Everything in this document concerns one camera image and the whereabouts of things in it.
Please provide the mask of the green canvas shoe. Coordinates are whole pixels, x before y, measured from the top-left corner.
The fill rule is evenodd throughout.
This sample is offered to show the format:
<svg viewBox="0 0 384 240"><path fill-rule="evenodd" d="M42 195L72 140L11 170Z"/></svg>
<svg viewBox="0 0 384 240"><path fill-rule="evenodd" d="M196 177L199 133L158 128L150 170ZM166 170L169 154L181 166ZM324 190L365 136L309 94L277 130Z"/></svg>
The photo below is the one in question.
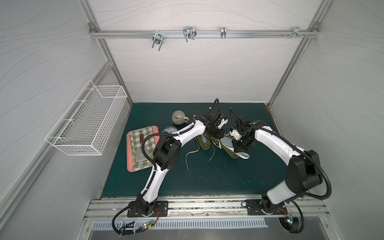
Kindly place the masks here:
<svg viewBox="0 0 384 240"><path fill-rule="evenodd" d="M216 153L216 149L215 149L212 141L206 135L204 135L204 134L203 135L199 135L199 136L195 137L195 140L197 142L198 149L194 150L194 151L188 152L186 154L186 157L185 157L185 163L186 163L186 167L187 167L188 172L190 172L190 168L189 168L189 164L188 164L188 156L189 155L198 153L200 150L207 151L210 148L212 148L213 149L213 154L212 154L212 156L208 160L208 162L210 162L212 160L212 158L214 157L215 153Z"/></svg>
<svg viewBox="0 0 384 240"><path fill-rule="evenodd" d="M239 156L234 152L232 139L224 136L221 139L211 137L211 143L221 150L224 150L232 159L237 159Z"/></svg>

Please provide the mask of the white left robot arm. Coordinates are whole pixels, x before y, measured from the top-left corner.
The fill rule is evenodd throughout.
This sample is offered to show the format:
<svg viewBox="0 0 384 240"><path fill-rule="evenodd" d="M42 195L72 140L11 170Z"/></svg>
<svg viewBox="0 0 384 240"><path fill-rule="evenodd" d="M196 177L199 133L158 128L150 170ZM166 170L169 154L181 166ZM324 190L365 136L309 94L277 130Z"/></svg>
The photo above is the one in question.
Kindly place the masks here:
<svg viewBox="0 0 384 240"><path fill-rule="evenodd" d="M182 147L192 139L205 133L216 139L223 138L225 132L223 127L227 123L227 116L211 108L203 115L194 116L189 125L177 132L151 134L144 138L143 143L153 137L160 138L153 150L152 158L142 146L142 153L153 165L145 187L136 199L136 203L145 215L154 207L163 180L168 171L179 160Z"/></svg>

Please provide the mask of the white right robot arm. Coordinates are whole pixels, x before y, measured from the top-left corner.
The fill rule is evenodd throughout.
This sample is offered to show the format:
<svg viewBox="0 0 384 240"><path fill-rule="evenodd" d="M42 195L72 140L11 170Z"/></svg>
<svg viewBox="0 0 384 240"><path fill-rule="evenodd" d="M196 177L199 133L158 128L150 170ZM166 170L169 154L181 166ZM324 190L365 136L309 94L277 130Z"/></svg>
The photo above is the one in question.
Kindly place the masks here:
<svg viewBox="0 0 384 240"><path fill-rule="evenodd" d="M242 154L259 142L287 166L282 182L263 195L261 205L264 208L272 208L301 197L324 181L324 174L318 168L319 155L315 151L305 151L293 145L263 121L250 122L245 116L237 118L233 120L230 136L233 137L234 153Z"/></svg>

